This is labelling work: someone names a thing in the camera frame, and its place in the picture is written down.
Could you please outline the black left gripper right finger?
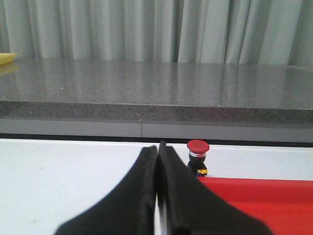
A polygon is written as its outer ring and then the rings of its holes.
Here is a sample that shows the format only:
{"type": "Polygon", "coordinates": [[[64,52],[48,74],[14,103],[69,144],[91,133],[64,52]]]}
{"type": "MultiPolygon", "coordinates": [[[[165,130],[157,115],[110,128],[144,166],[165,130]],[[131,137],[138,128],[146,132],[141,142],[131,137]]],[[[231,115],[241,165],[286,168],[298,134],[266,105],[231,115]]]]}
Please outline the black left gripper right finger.
{"type": "Polygon", "coordinates": [[[185,166],[172,146],[158,149],[158,206],[163,235],[269,235],[268,226],[231,206],[185,166]]]}

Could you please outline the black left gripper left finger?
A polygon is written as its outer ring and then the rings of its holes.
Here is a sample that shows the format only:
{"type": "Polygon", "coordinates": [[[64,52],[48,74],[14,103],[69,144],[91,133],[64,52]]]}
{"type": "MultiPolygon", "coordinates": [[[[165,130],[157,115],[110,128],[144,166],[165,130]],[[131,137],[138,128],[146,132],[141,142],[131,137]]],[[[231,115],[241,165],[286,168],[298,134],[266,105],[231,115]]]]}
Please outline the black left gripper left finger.
{"type": "Polygon", "coordinates": [[[156,146],[144,147],[120,183],[101,201],[61,225],[57,235],[152,235],[156,146]]]}

